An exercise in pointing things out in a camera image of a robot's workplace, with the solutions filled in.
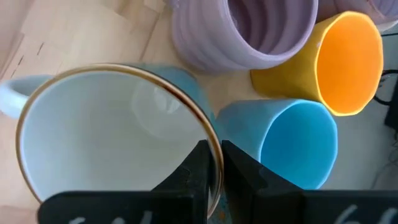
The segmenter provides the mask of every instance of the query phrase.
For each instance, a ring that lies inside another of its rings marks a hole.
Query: cup rim
[[[319,189],[327,181],[327,179],[328,179],[328,177],[329,177],[329,175],[331,173],[331,170],[333,168],[333,164],[336,162],[336,159],[337,159],[337,153],[338,153],[338,130],[337,130],[336,121],[333,119],[333,117],[329,113],[328,109],[325,106],[323,106],[321,103],[319,103],[319,102],[310,101],[310,100],[302,100],[302,99],[290,99],[290,100],[286,100],[286,102],[287,102],[287,104],[284,106],[284,108],[281,109],[280,111],[278,111],[278,113],[276,113],[271,118],[270,123],[269,123],[266,131],[264,132],[263,137],[262,137],[260,148],[259,148],[259,150],[257,150],[257,155],[256,156],[258,158],[258,161],[261,161],[261,152],[262,152],[263,145],[264,145],[264,143],[266,141],[266,137],[268,135],[268,132],[269,132],[271,126],[274,124],[275,120],[278,119],[279,116],[282,113],[285,113],[287,110],[291,109],[292,107],[294,107],[296,105],[310,105],[310,106],[316,106],[316,107],[318,107],[320,109],[323,109],[324,112],[325,112],[325,115],[328,116],[328,119],[330,120],[330,123],[331,123],[332,128],[333,128],[333,132],[335,133],[336,141],[335,141],[335,145],[334,145],[335,150],[333,152],[332,162],[328,166],[327,173],[325,173],[325,175],[323,176],[322,180],[319,181],[319,183],[318,183],[318,185],[316,187],[316,189]]]
[[[363,13],[361,13],[361,12],[346,11],[346,12],[342,12],[342,13],[340,13],[340,14],[337,14],[337,15],[335,15],[334,17],[329,18],[329,19],[332,19],[333,21],[330,22],[330,23],[326,26],[325,30],[322,32],[322,35],[321,35],[321,38],[320,38],[320,41],[319,41],[318,45],[319,45],[319,46],[322,46],[322,43],[323,43],[323,41],[325,41],[325,37],[326,37],[326,35],[329,33],[329,30],[330,30],[337,22],[339,22],[340,20],[342,20],[342,19],[344,19],[344,18],[350,17],[350,16],[356,16],[356,17],[362,18],[364,21],[366,21],[367,23],[369,23],[370,26],[373,26],[374,32],[377,32],[377,34],[379,34],[379,31],[378,31],[376,25],[373,23],[372,19],[371,19],[368,15],[363,14]],[[323,99],[322,91],[321,91],[321,88],[320,88],[320,86],[319,86],[319,81],[318,81],[318,61],[319,61],[319,55],[320,55],[320,52],[321,52],[321,48],[322,48],[322,47],[319,47],[318,50],[317,50],[317,52],[316,52],[315,61],[314,61],[314,68],[313,68],[314,71],[316,71],[316,73],[315,73],[315,83],[316,83],[316,87],[317,87],[317,92],[318,92],[319,101],[322,102],[322,103],[326,106],[326,108],[328,108],[328,110],[330,110],[331,113],[332,113],[333,115],[335,115],[335,116],[351,116],[351,115],[356,115],[356,114],[358,114],[359,112],[361,112],[361,111],[365,108],[365,106],[367,105],[367,103],[364,103],[361,107],[358,107],[356,110],[353,110],[353,111],[350,111],[350,112],[339,112],[339,111],[333,109],[333,108],[325,101],[325,99]],[[380,51],[381,51],[380,54],[383,55],[382,46],[381,46],[381,48],[380,48]],[[380,72],[379,72],[380,77],[381,77],[381,73],[382,73],[382,66],[380,67]],[[372,100],[373,96],[376,94],[377,88],[378,88],[377,85],[375,85],[375,86],[373,87],[372,92],[369,94],[369,98],[368,98],[367,102],[369,102],[369,101]]]
[[[219,2],[219,6],[221,6],[221,10],[223,11],[222,13],[225,16],[225,19],[227,20],[227,26],[228,29],[227,31],[232,34],[233,36],[235,36],[237,38],[237,40],[239,41],[240,46],[243,46],[245,49],[249,50],[249,54],[250,55],[254,55],[255,57],[261,58],[261,59],[266,59],[266,60],[270,60],[273,62],[279,62],[282,59],[289,59],[291,57],[293,57],[299,50],[301,50],[303,48],[303,46],[305,45],[305,43],[307,42],[307,40],[310,38],[312,30],[315,26],[315,21],[316,21],[316,16],[311,17],[311,19],[309,20],[308,26],[305,29],[305,32],[303,33],[303,36],[301,36],[301,38],[297,41],[297,43],[295,43],[293,45],[293,47],[281,54],[265,54],[262,53],[256,49],[254,49],[253,47],[251,47],[241,36],[241,34],[239,33],[239,31],[237,30],[237,28],[235,27],[232,15],[229,11],[229,4],[228,4],[228,0],[222,0],[222,1],[218,1]],[[311,13],[316,15],[318,13],[318,0],[312,0],[313,6],[311,8]]]
[[[143,68],[135,67],[133,65],[121,65],[116,63],[95,63],[91,65],[86,65],[78,68],[73,68],[70,70],[66,70],[54,76],[53,78],[47,80],[44,84],[39,86],[33,94],[30,95],[29,99],[27,100],[25,106],[22,109],[21,115],[18,120],[17,129],[16,129],[16,154],[17,154],[17,161],[19,169],[22,173],[24,181],[28,186],[30,192],[35,197],[35,199],[42,203],[41,199],[39,199],[38,195],[36,194],[35,190],[32,188],[27,174],[25,172],[24,166],[22,165],[22,157],[21,157],[21,133],[24,125],[24,121],[26,118],[27,113],[30,110],[33,102],[41,95],[41,93],[46,90],[51,85],[58,83],[60,80],[64,78],[70,77],[72,75],[79,75],[86,72],[119,72],[124,73],[126,75],[132,75],[136,77],[143,78],[148,82],[151,82],[166,91],[172,94],[174,97],[179,99],[183,104],[187,106],[187,108],[195,115],[197,120],[202,124],[203,129],[206,131],[208,135],[208,142],[210,145],[210,150],[212,151],[211,155],[213,156],[213,160],[215,163],[215,186],[213,196],[212,196],[212,204],[208,207],[207,218],[210,218],[215,208],[220,200],[221,197],[221,189],[223,187],[224,181],[224,159],[223,153],[221,150],[220,140],[216,134],[214,127],[212,126],[209,118],[203,112],[203,110],[180,88],[175,86],[173,83],[167,81],[166,79],[157,76],[155,73],[152,73],[148,70]]]

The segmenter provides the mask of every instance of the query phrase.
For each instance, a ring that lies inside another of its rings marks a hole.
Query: white mug
[[[215,167],[208,216],[218,203],[215,118],[181,69],[96,64],[9,80],[0,85],[0,110],[19,118],[17,156],[40,202],[71,190],[152,190],[207,139]]]

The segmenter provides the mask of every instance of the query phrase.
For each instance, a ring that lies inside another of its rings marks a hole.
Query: yellow cup
[[[251,79],[261,94],[319,101],[334,115],[349,116],[372,99],[382,68],[376,25],[348,11],[316,24],[297,55],[277,67],[252,70]]]

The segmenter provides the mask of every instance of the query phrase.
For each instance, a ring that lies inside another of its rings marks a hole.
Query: cup
[[[223,156],[215,117],[184,70],[104,63],[9,80],[0,85],[0,110],[19,118],[18,161],[40,202],[71,190],[152,190],[207,138],[214,167],[208,216],[218,203]]]
[[[334,115],[358,114],[374,96],[383,68],[382,40],[365,14],[344,12],[318,23],[286,63],[252,70],[254,89],[323,103]]]
[[[314,101],[238,101],[220,111],[217,123],[223,139],[303,189],[320,188],[337,157],[336,123]]]
[[[200,70],[270,68],[307,41],[318,0],[188,0],[175,5],[172,38],[180,56]]]
[[[398,20],[398,2],[395,0],[319,0],[317,21],[345,11],[365,13],[376,25]]]

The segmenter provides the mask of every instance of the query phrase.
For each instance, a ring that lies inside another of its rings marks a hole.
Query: wooden table
[[[35,0],[2,79],[98,62],[168,63],[197,77],[216,114],[234,100],[261,98],[248,72],[215,75],[185,65],[171,42],[171,15],[162,0]],[[16,123],[0,114],[0,206],[36,209],[17,164]]]

